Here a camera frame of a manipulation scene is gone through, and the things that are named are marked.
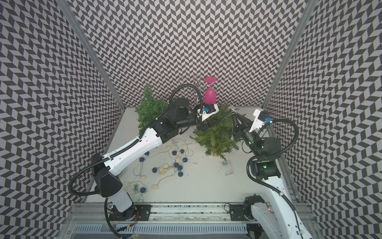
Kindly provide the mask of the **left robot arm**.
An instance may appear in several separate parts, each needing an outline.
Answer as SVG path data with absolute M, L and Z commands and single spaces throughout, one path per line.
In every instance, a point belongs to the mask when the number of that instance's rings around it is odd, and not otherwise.
M 177 92 L 183 88 L 192 88 L 199 98 L 199 105 L 190 107 L 186 98 L 175 98 Z M 191 126 L 205 126 L 207 119 L 219 112 L 217 104 L 207 104 L 200 90 L 192 84 L 179 86 L 168 100 L 164 112 L 148 123 L 139 136 L 124 146 L 100 155 L 91 157 L 89 166 L 81 169 L 69 181 L 68 190 L 75 196 L 90 196 L 100 194 L 106 203 L 113 203 L 113 209 L 122 215 L 125 220 L 131 219 L 137 209 L 124 190 L 118 175 L 134 160 L 149 150 L 164 144 L 180 134 L 180 129 Z M 91 171 L 96 183 L 93 192 L 78 192 L 74 189 L 74 182 L 83 173 Z

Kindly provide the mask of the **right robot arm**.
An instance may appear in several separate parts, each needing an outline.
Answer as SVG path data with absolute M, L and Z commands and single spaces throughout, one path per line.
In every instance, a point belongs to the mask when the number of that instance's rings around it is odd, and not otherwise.
M 276 160 L 295 145 L 299 128 L 289 119 L 270 119 L 268 112 L 260 111 L 250 120 L 245 116 L 232 115 L 235 139 L 241 138 L 250 148 L 253 156 L 246 163 L 246 173 L 250 180 L 263 186 L 274 213 L 269 212 L 265 200 L 259 195 L 245 198 L 243 209 L 250 220 L 256 220 L 271 239 L 311 239 L 313 236 L 306 228 L 291 198 Z M 293 138 L 285 147 L 275 137 L 261 138 L 259 134 L 273 123 L 284 122 L 293 129 Z

